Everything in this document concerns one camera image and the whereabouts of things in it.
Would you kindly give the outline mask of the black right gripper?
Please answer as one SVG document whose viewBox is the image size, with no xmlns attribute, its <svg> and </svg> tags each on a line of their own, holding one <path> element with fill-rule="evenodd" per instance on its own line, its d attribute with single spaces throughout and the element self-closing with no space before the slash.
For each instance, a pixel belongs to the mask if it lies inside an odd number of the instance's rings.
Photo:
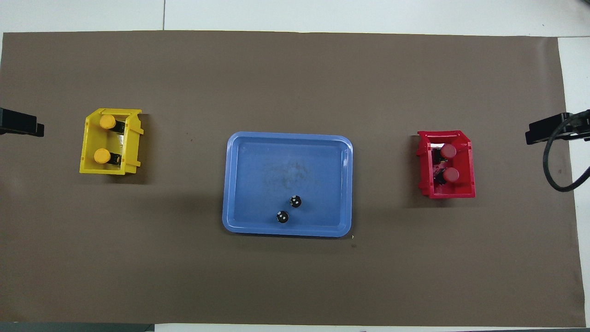
<svg viewBox="0 0 590 332">
<path fill-rule="evenodd" d="M 563 126 L 555 135 L 555 139 L 565 141 L 583 139 L 588 142 L 590 140 L 590 114 L 588 110 L 576 114 L 562 112 L 530 123 L 529 130 L 525 133 L 525 142 L 527 145 L 533 145 L 547 141 L 554 130 L 571 117 L 574 117 L 574 120 Z"/>
</svg>

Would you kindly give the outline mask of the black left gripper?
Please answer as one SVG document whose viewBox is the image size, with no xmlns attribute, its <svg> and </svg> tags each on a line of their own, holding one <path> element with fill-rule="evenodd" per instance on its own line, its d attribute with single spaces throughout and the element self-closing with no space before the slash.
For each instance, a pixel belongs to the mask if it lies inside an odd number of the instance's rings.
<svg viewBox="0 0 590 332">
<path fill-rule="evenodd" d="M 22 112 L 0 108 L 0 134 L 31 135 L 44 137 L 44 124 L 38 122 L 37 117 Z"/>
</svg>

